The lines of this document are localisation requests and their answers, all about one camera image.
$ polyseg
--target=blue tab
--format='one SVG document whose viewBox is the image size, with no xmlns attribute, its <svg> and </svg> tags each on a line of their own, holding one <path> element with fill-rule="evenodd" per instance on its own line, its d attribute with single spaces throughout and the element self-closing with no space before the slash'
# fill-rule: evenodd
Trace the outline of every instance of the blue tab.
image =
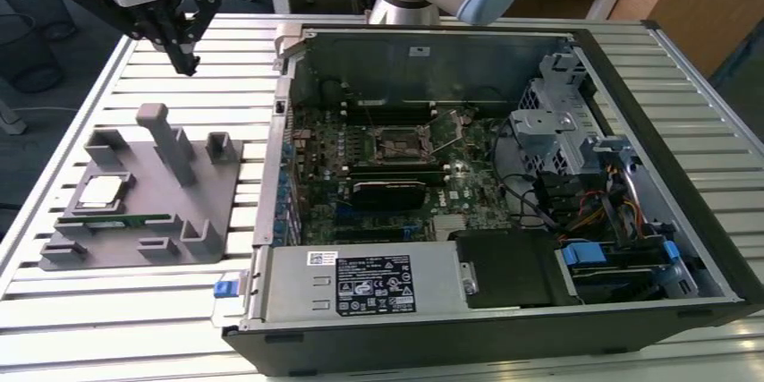
<svg viewBox="0 0 764 382">
<path fill-rule="evenodd" d="M 562 258 L 563 258 L 563 263 L 567 266 L 573 266 L 577 263 L 575 252 L 573 251 L 571 246 L 565 246 L 562 248 Z"/>
<path fill-rule="evenodd" d="M 238 281 L 217 281 L 213 294 L 215 299 L 238 296 Z"/>
<path fill-rule="evenodd" d="M 678 258 L 679 258 L 678 248 L 677 248 L 677 245 L 671 241 L 663 242 L 663 250 L 666 250 L 666 254 L 667 254 L 667 257 L 670 258 L 670 261 L 678 261 Z"/>
<path fill-rule="evenodd" d="M 562 249 L 563 263 L 567 266 L 574 264 L 591 264 L 605 263 L 605 253 L 601 251 L 601 246 L 594 242 L 575 242 L 570 243 Z"/>
</svg>

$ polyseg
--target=power supply label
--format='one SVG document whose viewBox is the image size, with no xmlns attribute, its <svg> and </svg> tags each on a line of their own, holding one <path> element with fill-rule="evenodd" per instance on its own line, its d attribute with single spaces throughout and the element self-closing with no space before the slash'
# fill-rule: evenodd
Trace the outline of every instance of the power supply label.
<svg viewBox="0 0 764 382">
<path fill-rule="evenodd" d="M 406 255 L 335 259 L 335 313 L 341 317 L 415 312 Z"/>
</svg>

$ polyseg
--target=white cable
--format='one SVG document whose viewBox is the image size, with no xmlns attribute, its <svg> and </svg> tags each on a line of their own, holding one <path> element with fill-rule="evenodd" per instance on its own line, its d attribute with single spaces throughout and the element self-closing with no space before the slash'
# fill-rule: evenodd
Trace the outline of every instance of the white cable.
<svg viewBox="0 0 764 382">
<path fill-rule="evenodd" d="M 59 107 L 59 106 L 41 106 L 41 107 L 17 107 L 15 109 L 10 109 L 11 111 L 70 111 L 70 112 L 79 112 L 78 109 L 73 109 L 71 107 Z"/>
</svg>

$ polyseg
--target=black mesh trash bin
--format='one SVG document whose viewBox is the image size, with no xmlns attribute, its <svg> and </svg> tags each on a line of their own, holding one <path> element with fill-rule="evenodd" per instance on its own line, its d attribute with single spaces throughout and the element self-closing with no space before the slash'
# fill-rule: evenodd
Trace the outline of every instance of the black mesh trash bin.
<svg viewBox="0 0 764 382">
<path fill-rule="evenodd" d="M 0 77 L 22 93 L 43 91 L 62 79 L 61 66 L 27 15 L 0 14 Z"/>
<path fill-rule="evenodd" d="M 37 30 L 47 40 L 61 40 L 75 32 L 71 15 L 62 0 L 5 0 L 14 13 L 34 19 Z"/>
</svg>

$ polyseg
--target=aluminum table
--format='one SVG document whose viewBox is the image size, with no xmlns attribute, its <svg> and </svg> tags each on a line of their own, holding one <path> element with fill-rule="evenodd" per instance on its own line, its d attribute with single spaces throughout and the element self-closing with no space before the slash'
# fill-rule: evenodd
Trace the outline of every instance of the aluminum table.
<svg viewBox="0 0 764 382">
<path fill-rule="evenodd" d="M 27 201 L 0 244 L 0 380 L 257 382 L 251 365 L 219 338 L 235 303 L 211 286 L 249 265 L 279 21 L 358 22 L 346 16 L 225 15 L 197 44 L 193 78 L 175 75 L 146 41 L 121 40 Z M 671 148 L 747 263 L 764 279 L 764 146 L 659 30 L 638 22 L 511 20 L 497 25 L 587 27 Z M 89 132 L 133 125 L 138 105 L 170 107 L 190 139 L 225 131 L 245 140 L 225 259 L 210 265 L 45 272 L 37 267 L 53 219 L 73 193 Z M 617 131 L 614 113 L 599 101 Z M 675 335 L 639 352 L 330 375 L 322 381 L 511 378 L 562 381 L 761 380 L 764 315 Z"/>
</svg>

